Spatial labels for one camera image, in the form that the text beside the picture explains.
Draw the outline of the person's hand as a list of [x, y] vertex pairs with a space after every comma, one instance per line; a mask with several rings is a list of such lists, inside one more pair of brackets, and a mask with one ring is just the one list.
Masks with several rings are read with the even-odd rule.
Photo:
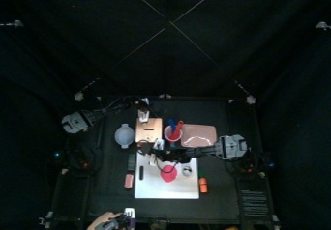
[[115, 214], [113, 212], [104, 213], [96, 221], [90, 224], [88, 230], [96, 230], [96, 227], [108, 221], [111, 221], [113, 218], [117, 218], [121, 215], [121, 213]]

